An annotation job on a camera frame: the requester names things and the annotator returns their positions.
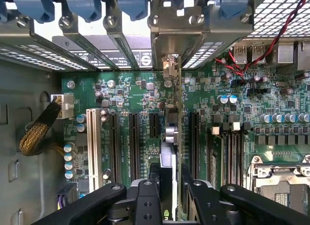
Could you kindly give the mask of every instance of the ventilation grille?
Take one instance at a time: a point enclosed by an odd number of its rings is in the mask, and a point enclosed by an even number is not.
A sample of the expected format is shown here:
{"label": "ventilation grille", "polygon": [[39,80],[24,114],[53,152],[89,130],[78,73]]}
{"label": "ventilation grille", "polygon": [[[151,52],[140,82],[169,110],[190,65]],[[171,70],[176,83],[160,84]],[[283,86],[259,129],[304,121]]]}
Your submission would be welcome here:
{"label": "ventilation grille", "polygon": [[[254,15],[254,32],[248,37],[275,37],[299,0],[265,0]],[[298,15],[288,26],[283,37],[310,36],[310,0],[299,9]]]}
{"label": "ventilation grille", "polygon": [[54,54],[50,51],[47,51],[46,49],[43,49],[39,46],[36,46],[36,45],[16,45],[16,47],[21,48],[25,51],[31,52],[33,54],[40,55],[41,57],[47,58],[51,61],[55,61],[55,62],[58,62],[60,64],[65,65],[65,66],[71,67],[75,70],[86,70],[87,69],[87,68],[85,68],[79,64],[76,64],[76,63],[74,63],[74,62],[72,62],[66,58],[63,58],[57,54]]}
{"label": "ventilation grille", "polygon": [[196,68],[220,48],[223,42],[205,42],[196,54],[186,63],[183,68]]}
{"label": "ventilation grille", "polygon": [[19,53],[14,52],[14,51],[10,51],[10,50],[5,49],[5,48],[0,48],[0,55],[4,55],[5,57],[17,59],[17,60],[24,61],[24,62],[27,62],[30,64],[35,64],[38,66],[46,67],[46,68],[56,70],[56,71],[57,70],[65,70],[65,68],[63,68],[63,67],[56,66],[53,64],[49,64],[49,63],[43,62],[41,60],[34,59],[32,57],[28,57],[26,55],[19,54]]}

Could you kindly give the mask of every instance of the red and black wire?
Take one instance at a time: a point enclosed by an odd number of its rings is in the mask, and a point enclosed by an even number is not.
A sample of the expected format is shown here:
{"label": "red and black wire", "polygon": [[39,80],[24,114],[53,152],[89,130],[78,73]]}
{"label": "red and black wire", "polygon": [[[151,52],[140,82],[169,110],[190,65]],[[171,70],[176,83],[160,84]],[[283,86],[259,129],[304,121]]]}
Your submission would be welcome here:
{"label": "red and black wire", "polygon": [[222,62],[220,59],[215,58],[215,61],[217,61],[218,63],[223,64],[226,68],[232,70],[235,74],[239,75],[242,79],[244,79],[244,72],[246,70],[248,70],[249,67],[256,65],[259,61],[261,61],[262,59],[264,59],[264,57],[266,57],[268,54],[271,53],[273,47],[275,46],[276,43],[278,43],[280,37],[286,32],[288,25],[296,18],[296,16],[298,15],[298,10],[301,9],[306,3],[306,0],[300,0],[296,6],[296,8],[289,14],[289,16],[286,19],[285,24],[283,25],[283,27],[281,28],[280,32],[278,33],[278,35],[273,39],[273,41],[271,42],[271,44],[269,45],[269,47],[265,50],[264,54],[261,55],[260,57],[258,57],[256,60],[252,61],[251,63],[248,63],[244,66],[244,68],[241,68],[239,65],[236,64],[235,58],[233,56],[233,54],[229,51],[228,55],[230,56],[232,62],[233,62],[233,66],[229,66],[227,64],[225,64],[224,62]]}

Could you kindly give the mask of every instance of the screw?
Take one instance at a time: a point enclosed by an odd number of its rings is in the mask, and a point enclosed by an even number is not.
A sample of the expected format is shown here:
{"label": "screw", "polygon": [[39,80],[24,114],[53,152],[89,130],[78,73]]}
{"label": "screw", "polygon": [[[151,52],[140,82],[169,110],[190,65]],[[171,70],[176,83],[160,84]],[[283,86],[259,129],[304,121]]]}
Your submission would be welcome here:
{"label": "screw", "polygon": [[120,188],[121,188],[121,187],[118,186],[118,185],[112,187],[113,190],[119,190]]}
{"label": "screw", "polygon": [[236,190],[236,188],[234,186],[227,186],[227,189],[229,191],[235,191]]}
{"label": "screw", "polygon": [[70,80],[67,83],[67,88],[68,89],[74,89],[76,87],[76,83],[74,83],[74,81]]}
{"label": "screw", "polygon": [[202,183],[201,183],[200,181],[195,180],[195,181],[194,181],[194,185],[196,185],[196,186],[201,186]]}

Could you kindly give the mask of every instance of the blue latch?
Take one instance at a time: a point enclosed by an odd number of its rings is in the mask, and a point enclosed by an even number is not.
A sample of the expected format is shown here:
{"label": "blue latch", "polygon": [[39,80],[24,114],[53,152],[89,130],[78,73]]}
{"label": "blue latch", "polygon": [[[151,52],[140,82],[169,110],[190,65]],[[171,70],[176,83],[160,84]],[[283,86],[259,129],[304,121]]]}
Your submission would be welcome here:
{"label": "blue latch", "polygon": [[67,0],[70,11],[86,22],[99,20],[101,14],[101,0]]}
{"label": "blue latch", "polygon": [[13,0],[20,13],[39,23],[55,19],[55,6],[52,0]]}
{"label": "blue latch", "polygon": [[117,0],[121,11],[130,16],[132,21],[147,16],[148,0]]}

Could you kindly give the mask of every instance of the electrolytic capacitor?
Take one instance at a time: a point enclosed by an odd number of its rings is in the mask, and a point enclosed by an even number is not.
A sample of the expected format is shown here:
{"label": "electrolytic capacitor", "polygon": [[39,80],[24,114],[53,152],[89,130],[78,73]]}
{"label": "electrolytic capacitor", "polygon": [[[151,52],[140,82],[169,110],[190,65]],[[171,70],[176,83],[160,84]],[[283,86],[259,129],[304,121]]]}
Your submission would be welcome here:
{"label": "electrolytic capacitor", "polygon": [[227,72],[224,75],[221,75],[221,80],[230,80],[231,77],[231,73]]}
{"label": "electrolytic capacitor", "polygon": [[272,115],[271,119],[273,122],[280,123],[280,122],[282,122],[282,115],[281,114],[274,114],[274,115]]}
{"label": "electrolytic capacitor", "polygon": [[298,75],[295,75],[295,80],[303,80],[307,78],[310,78],[310,72],[303,72]]}
{"label": "electrolytic capacitor", "polygon": [[75,167],[75,165],[76,165],[75,160],[71,160],[71,161],[66,162],[66,163],[64,164],[64,168],[65,168],[66,170],[72,170],[72,169]]}
{"label": "electrolytic capacitor", "polygon": [[77,174],[77,171],[75,170],[75,168],[71,169],[70,171],[66,171],[64,176],[67,179],[72,179],[75,175]]}
{"label": "electrolytic capacitor", "polygon": [[74,151],[71,151],[69,153],[66,153],[63,158],[65,161],[71,161],[74,159],[74,157],[76,156],[75,152]]}
{"label": "electrolytic capacitor", "polygon": [[295,114],[290,114],[290,113],[288,113],[288,114],[286,114],[285,116],[284,116],[284,120],[286,121],[286,122],[295,122],[295,120],[296,120],[296,115]]}
{"label": "electrolytic capacitor", "polygon": [[86,131],[86,125],[85,124],[78,124],[77,125],[77,131],[80,133],[83,133]]}
{"label": "electrolytic capacitor", "polygon": [[282,88],[282,89],[280,89],[280,94],[282,96],[289,96],[289,95],[292,95],[293,93],[294,93],[293,88]]}
{"label": "electrolytic capacitor", "polygon": [[237,96],[235,96],[235,95],[228,96],[228,102],[229,103],[235,104],[235,103],[237,103],[237,101],[238,101],[238,97]]}
{"label": "electrolytic capacitor", "polygon": [[269,123],[270,122],[270,116],[267,114],[262,114],[260,116],[260,121],[264,123]]}
{"label": "electrolytic capacitor", "polygon": [[103,96],[104,96],[104,94],[103,94],[102,91],[96,91],[96,92],[95,92],[95,97],[96,97],[96,98],[103,98]]}
{"label": "electrolytic capacitor", "polygon": [[310,115],[301,113],[298,115],[298,120],[301,122],[309,122],[310,121]]}
{"label": "electrolytic capacitor", "polygon": [[63,146],[63,150],[66,152],[66,153],[69,153],[69,152],[71,152],[71,151],[73,151],[74,150],[74,147],[75,147],[76,145],[73,143],[73,142],[69,142],[69,143],[67,143],[65,146]]}
{"label": "electrolytic capacitor", "polygon": [[225,105],[228,102],[228,96],[223,95],[223,96],[218,96],[217,100],[220,104]]}
{"label": "electrolytic capacitor", "polygon": [[85,123],[86,122],[86,114],[82,113],[77,116],[77,123]]}
{"label": "electrolytic capacitor", "polygon": [[111,169],[107,168],[107,169],[104,171],[104,173],[103,173],[103,175],[102,175],[102,178],[103,178],[104,180],[107,180],[107,179],[109,178],[110,174],[111,174]]}
{"label": "electrolytic capacitor", "polygon": [[259,82],[261,80],[261,77],[259,77],[259,76],[253,76],[252,78],[250,78],[249,79],[249,82],[250,83],[257,83],[257,82]]}

